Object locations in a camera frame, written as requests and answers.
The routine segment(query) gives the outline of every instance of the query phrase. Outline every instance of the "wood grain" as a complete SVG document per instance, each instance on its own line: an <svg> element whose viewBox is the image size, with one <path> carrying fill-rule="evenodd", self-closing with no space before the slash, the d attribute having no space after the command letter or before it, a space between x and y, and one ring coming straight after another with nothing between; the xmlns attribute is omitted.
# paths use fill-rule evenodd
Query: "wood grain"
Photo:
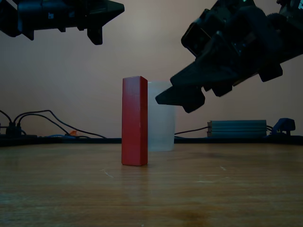
<svg viewBox="0 0 303 227"><path fill-rule="evenodd" d="M121 145L0 148L1 227L302 226L303 147L176 145L146 166Z"/></svg>

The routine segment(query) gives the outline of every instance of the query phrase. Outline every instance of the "translucent plastic cup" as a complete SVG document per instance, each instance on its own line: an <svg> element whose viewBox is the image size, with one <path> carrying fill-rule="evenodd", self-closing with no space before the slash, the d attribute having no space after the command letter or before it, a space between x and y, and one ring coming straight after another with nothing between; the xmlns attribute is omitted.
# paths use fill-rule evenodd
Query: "translucent plastic cup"
<svg viewBox="0 0 303 227"><path fill-rule="evenodd" d="M174 149L176 109L159 105L156 96L171 87L170 82L148 82L148 151Z"/></svg>

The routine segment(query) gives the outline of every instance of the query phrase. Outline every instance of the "beige wall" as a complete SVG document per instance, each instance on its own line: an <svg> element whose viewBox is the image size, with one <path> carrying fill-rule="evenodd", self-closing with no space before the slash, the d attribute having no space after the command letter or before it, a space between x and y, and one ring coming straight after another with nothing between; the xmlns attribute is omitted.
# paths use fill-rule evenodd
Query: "beige wall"
<svg viewBox="0 0 303 227"><path fill-rule="evenodd" d="M104 44L94 46L76 28L35 32L35 40L0 33L0 109L11 116L52 109L66 122L108 137L121 136L122 78L168 80L194 57L180 39L189 24L215 0L120 0L125 13L104 27ZM267 14L276 0L255 0ZM207 92L206 104L187 114L178 108L177 131L206 126L209 120L296 120L303 134L303 70L299 57L283 64L284 76L262 83L247 80L224 97ZM2 125L5 118L0 116ZM45 119L24 120L28 133L61 133ZM188 136L205 136L203 132Z"/></svg>

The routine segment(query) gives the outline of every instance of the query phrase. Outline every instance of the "black robotic arm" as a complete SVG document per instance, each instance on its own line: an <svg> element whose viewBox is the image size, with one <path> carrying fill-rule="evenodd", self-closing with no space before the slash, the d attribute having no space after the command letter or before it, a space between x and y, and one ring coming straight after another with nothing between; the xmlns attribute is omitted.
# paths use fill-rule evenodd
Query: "black robotic arm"
<svg viewBox="0 0 303 227"><path fill-rule="evenodd" d="M279 0L279 13L266 16L253 0L218 0L190 25L182 44L196 60L173 76L158 104L190 113L205 102L259 74L263 82L282 76L281 63L303 53L303 0Z"/></svg>
<svg viewBox="0 0 303 227"><path fill-rule="evenodd" d="M124 5L110 0L14 0L17 9L0 0L0 31L34 39L35 30L67 27L87 29L95 45L103 43L102 27L124 12Z"/></svg>

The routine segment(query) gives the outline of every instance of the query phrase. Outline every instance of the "black cable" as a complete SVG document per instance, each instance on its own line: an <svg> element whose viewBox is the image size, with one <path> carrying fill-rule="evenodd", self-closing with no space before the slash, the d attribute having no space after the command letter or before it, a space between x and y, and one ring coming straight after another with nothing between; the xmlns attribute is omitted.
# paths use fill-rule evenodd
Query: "black cable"
<svg viewBox="0 0 303 227"><path fill-rule="evenodd" d="M58 126L60 129L62 129L66 134L69 134L64 128L62 128L60 125L58 125L56 122L52 121L52 120L49 119L48 117L45 117L45 116L40 115L40 114L35 114L35 113L33 113L33 114L32 114L32 113L29 113L29 114L23 115L23 116L20 118L18 124L21 124L21 120L22 120L24 117L27 117L27 116L40 116L40 117L43 117L43 118L49 120L51 123L57 125L57 126Z"/></svg>
<svg viewBox="0 0 303 227"><path fill-rule="evenodd" d="M85 134L94 135L94 136L99 136L99 137L102 137L102 138L104 138L104 139L107 139L106 137L104 137L104 136L102 136L102 135L95 134L95 133L91 133L91 132L88 132L88 131L83 131L83 130L77 129L77 128L75 128L75 127L72 127L72 126L70 126L70 125L64 123L64 122L61 121L61 120L60 120L60 119L59 119L51 110L41 110L41 111L32 111L32 112L22 113L22 114L19 114L19 115L15 118L14 122L16 122L17 119L18 119L19 117L21 117L21 116L23 116L23 115L25 115L25 114L32 114L32 113L33 113L33 114L37 114L37 113L44 113L44 112L50 112L50 113L52 114L52 116L54 116L54 118L55 118L58 122L60 122L61 124L64 124L64 125L67 126L67 127L70 127L70 128L72 128L72 129L74 129L74 130L83 132L83 133L85 133Z"/></svg>
<svg viewBox="0 0 303 227"><path fill-rule="evenodd" d="M175 133L175 135L179 135L179 134L183 134L183 133L188 133L188 132L193 132L193 131L200 131L200 130L203 130L203 129L208 129L208 127L204 127L204 128L201 128L201 129L189 130L189 131L181 131L181 132Z"/></svg>
<svg viewBox="0 0 303 227"><path fill-rule="evenodd" d="M9 120L9 122L11 123L11 118L9 117L8 114L6 114L5 112L3 112L2 110L0 110L0 113L2 113L4 116L6 116Z"/></svg>

